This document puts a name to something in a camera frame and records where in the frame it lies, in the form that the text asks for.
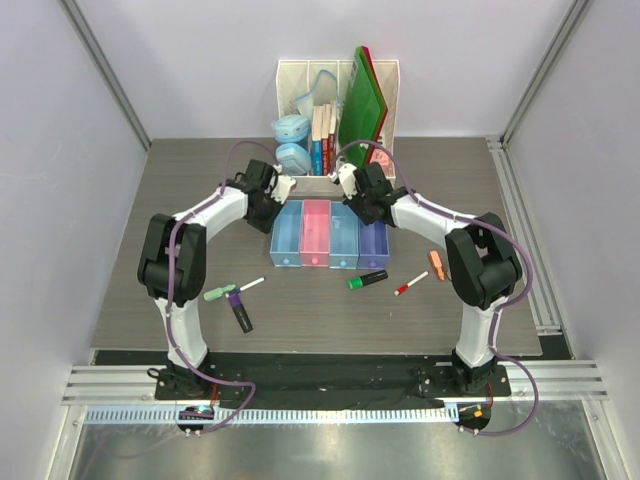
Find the pink drawer bin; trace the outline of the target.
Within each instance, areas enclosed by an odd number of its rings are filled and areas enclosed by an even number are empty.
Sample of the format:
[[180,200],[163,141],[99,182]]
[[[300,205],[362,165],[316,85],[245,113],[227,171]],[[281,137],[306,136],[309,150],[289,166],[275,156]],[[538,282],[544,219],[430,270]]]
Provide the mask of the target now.
[[305,267],[329,265],[330,209],[329,200],[303,201],[300,258]]

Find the light green mini highlighter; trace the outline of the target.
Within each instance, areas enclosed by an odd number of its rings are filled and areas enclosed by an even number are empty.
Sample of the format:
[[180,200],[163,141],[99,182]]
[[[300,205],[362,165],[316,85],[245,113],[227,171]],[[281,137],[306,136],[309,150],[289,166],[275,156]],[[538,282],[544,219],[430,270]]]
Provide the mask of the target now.
[[203,299],[206,302],[211,302],[213,300],[216,300],[218,298],[224,297],[225,295],[231,293],[232,291],[234,291],[237,288],[237,286],[235,284],[228,284],[222,287],[216,287],[212,290],[206,291],[203,294]]

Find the blue clear pouch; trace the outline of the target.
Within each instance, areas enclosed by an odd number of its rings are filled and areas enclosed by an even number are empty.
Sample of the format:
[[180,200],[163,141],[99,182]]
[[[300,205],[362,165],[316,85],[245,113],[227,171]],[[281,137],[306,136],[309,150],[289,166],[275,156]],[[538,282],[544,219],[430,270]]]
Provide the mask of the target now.
[[338,78],[326,69],[321,69],[312,82],[310,89],[293,100],[298,113],[312,120],[316,106],[334,103],[341,106]]

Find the red capped white pen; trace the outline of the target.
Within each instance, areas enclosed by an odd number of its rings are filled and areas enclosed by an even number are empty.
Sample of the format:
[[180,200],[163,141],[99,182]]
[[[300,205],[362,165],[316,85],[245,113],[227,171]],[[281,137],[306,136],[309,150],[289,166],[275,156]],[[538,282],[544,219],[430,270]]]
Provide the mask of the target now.
[[404,294],[408,289],[410,289],[412,286],[414,286],[416,283],[420,282],[421,280],[425,279],[428,275],[429,275],[428,271],[421,272],[415,278],[409,280],[405,284],[403,284],[403,285],[399,286],[398,288],[396,288],[394,290],[394,295],[395,296],[399,296],[399,295]]

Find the orange mini highlighter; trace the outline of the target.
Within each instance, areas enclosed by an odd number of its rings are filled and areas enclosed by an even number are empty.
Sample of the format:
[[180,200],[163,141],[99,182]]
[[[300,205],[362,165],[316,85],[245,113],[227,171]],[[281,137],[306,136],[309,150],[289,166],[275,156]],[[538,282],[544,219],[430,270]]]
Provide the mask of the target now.
[[446,281],[446,269],[439,252],[436,250],[431,250],[428,254],[428,258],[437,278],[440,281]]

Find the green black highlighter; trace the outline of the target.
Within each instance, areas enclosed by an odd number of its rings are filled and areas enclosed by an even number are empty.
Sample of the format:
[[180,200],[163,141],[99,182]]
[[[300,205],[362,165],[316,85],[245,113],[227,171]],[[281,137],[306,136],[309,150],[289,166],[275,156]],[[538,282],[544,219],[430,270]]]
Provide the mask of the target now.
[[350,279],[348,281],[348,287],[350,290],[357,290],[384,281],[387,278],[388,272],[386,270],[378,270]]

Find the blue spine book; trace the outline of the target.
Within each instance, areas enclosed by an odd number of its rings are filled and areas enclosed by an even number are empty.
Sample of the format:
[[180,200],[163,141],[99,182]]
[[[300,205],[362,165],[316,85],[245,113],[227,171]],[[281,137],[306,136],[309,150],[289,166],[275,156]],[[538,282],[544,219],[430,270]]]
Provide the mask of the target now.
[[322,128],[324,121],[324,107],[314,106],[311,123],[311,157],[312,174],[322,176],[323,170],[323,144]]

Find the blue drawer bin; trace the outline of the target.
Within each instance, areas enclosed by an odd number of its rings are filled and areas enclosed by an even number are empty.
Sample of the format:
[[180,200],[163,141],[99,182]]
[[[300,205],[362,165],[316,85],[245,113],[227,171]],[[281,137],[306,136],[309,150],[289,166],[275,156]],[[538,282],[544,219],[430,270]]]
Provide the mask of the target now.
[[302,200],[287,201],[273,225],[269,253],[275,267],[301,266]]
[[340,202],[330,206],[330,269],[355,269],[359,259],[359,219]]

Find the white file organizer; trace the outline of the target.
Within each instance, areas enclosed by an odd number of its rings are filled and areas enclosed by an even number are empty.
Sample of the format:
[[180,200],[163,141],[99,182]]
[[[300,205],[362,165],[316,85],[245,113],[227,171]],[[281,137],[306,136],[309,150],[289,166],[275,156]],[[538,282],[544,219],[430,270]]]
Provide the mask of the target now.
[[[338,78],[340,100],[345,99],[353,62],[351,60],[279,60],[276,70],[276,94],[280,117],[297,112],[293,100],[306,93],[321,69]],[[397,60],[373,61],[388,113],[379,140],[388,150],[394,149],[395,128],[400,94],[400,62]],[[297,197],[338,197],[339,186],[323,176],[306,175],[296,178],[293,194]]]

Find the purple black highlighter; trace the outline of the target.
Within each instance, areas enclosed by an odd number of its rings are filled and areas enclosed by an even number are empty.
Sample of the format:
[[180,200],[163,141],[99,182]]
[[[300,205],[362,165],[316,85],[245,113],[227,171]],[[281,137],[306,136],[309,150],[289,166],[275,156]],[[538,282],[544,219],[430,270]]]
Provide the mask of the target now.
[[253,330],[253,325],[244,304],[242,303],[240,293],[237,290],[234,290],[228,293],[226,297],[241,330],[245,334],[250,333]]

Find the upper blue tape dispenser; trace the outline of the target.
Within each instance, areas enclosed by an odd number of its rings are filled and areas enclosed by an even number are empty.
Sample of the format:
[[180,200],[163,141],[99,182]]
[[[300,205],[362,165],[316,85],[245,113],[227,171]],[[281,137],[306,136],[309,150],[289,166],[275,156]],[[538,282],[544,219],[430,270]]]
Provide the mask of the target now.
[[311,124],[306,116],[300,114],[283,116],[274,120],[271,128],[278,143],[295,143],[302,148],[307,148]]

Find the purple drawer bin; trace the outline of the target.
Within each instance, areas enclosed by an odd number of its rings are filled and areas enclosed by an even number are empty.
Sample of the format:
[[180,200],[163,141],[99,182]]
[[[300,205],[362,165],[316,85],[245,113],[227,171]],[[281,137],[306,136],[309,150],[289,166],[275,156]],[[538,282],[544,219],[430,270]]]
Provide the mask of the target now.
[[381,222],[359,222],[359,258],[357,269],[383,270],[390,258],[387,226]]

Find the pink eraser box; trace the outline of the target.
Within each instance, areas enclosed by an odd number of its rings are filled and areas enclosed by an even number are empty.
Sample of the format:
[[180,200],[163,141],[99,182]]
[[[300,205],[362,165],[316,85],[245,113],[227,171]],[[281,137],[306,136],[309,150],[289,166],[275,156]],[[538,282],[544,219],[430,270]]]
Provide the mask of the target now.
[[371,155],[370,164],[379,164],[386,177],[394,176],[394,166],[390,157],[380,149],[375,149]]

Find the lower blue tape dispenser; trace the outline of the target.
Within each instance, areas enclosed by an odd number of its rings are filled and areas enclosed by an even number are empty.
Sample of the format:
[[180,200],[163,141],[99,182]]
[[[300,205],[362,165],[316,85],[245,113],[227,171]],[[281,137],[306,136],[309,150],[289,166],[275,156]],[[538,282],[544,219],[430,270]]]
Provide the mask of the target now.
[[281,144],[276,148],[275,154],[286,175],[305,176],[312,169],[310,154],[297,143]]

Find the red spine book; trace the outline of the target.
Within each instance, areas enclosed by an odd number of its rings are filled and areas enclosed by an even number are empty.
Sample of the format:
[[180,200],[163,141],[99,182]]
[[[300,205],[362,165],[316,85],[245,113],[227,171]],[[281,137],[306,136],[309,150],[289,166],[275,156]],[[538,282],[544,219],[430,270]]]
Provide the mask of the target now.
[[337,124],[338,124],[338,106],[337,106],[337,103],[333,101],[330,106],[329,131],[328,131],[329,171],[332,171],[332,167],[335,162]]
[[326,176],[329,173],[329,134],[330,134],[330,120],[332,113],[332,104],[327,103],[324,105],[322,128],[321,128],[321,146],[322,146],[322,175]]

